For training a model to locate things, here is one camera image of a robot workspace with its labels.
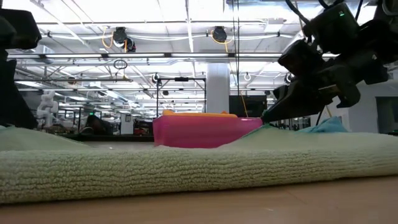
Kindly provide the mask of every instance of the wooden table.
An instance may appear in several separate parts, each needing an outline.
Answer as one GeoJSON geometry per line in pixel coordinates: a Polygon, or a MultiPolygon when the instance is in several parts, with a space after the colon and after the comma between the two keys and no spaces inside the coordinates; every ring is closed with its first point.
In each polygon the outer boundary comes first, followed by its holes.
{"type": "Polygon", "coordinates": [[[398,223],[398,177],[8,205],[0,223],[398,223]]]}

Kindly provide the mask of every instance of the black robotic arm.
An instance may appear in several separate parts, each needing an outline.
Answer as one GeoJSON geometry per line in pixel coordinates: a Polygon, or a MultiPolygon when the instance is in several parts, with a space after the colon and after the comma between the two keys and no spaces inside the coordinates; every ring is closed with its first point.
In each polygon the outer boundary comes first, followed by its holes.
{"type": "Polygon", "coordinates": [[[263,121],[317,114],[336,96],[341,101],[337,107],[347,108],[361,97],[356,87],[359,82],[387,81],[384,65],[398,60],[398,21],[383,8],[393,9],[394,1],[398,4],[397,0],[379,1],[374,19],[361,26],[343,2],[307,20],[303,33],[310,38],[294,42],[278,59],[294,78],[274,90],[277,101],[263,121]],[[324,61],[322,53],[326,52],[338,56],[324,61]]]}

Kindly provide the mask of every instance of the metal rack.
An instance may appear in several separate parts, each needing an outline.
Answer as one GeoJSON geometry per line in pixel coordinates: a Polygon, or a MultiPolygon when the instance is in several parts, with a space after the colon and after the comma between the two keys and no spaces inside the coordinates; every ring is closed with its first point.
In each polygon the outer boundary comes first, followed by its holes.
{"type": "MultiPolygon", "coordinates": [[[[166,86],[168,84],[169,81],[175,81],[175,82],[189,82],[190,80],[193,80],[199,87],[200,90],[203,90],[205,92],[205,102],[204,102],[204,109],[205,109],[205,113],[206,113],[206,78],[188,78],[188,77],[176,77],[176,78],[160,78],[158,77],[157,79],[157,83],[156,83],[156,117],[159,117],[159,90],[161,90],[164,86],[166,86]],[[166,82],[162,85],[159,86],[158,82],[165,80],[166,82]],[[197,81],[201,80],[204,82],[204,87],[202,87],[197,81]]],[[[188,90],[186,88],[180,88],[178,89],[178,91],[184,91],[184,90],[188,90]]]]}

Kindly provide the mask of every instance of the wall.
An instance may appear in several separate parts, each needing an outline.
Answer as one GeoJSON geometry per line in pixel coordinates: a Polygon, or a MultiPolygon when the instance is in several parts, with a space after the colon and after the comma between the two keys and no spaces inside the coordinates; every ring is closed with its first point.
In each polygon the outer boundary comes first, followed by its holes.
{"type": "Polygon", "coordinates": [[[389,80],[375,85],[359,84],[361,100],[348,110],[349,126],[354,132],[378,133],[377,96],[398,96],[398,81],[389,80]]]}
{"type": "MultiPolygon", "coordinates": [[[[348,116],[348,108],[337,108],[336,106],[340,103],[340,99],[335,97],[333,102],[328,105],[330,113],[332,116],[341,116],[341,122],[343,126],[350,131],[351,128],[349,126],[349,116],[348,116]]],[[[326,109],[323,110],[319,123],[321,123],[324,119],[329,118],[329,113],[326,109]]],[[[311,115],[311,126],[314,126],[317,123],[318,114],[311,115]]]]}

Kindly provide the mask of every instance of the orange object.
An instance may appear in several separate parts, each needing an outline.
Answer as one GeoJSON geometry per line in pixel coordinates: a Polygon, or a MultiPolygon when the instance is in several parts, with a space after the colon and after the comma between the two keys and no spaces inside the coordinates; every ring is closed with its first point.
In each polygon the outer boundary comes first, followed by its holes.
{"type": "Polygon", "coordinates": [[[170,110],[163,110],[165,116],[207,116],[207,117],[221,117],[221,118],[237,118],[235,114],[229,114],[225,111],[222,113],[174,113],[170,110]]]}

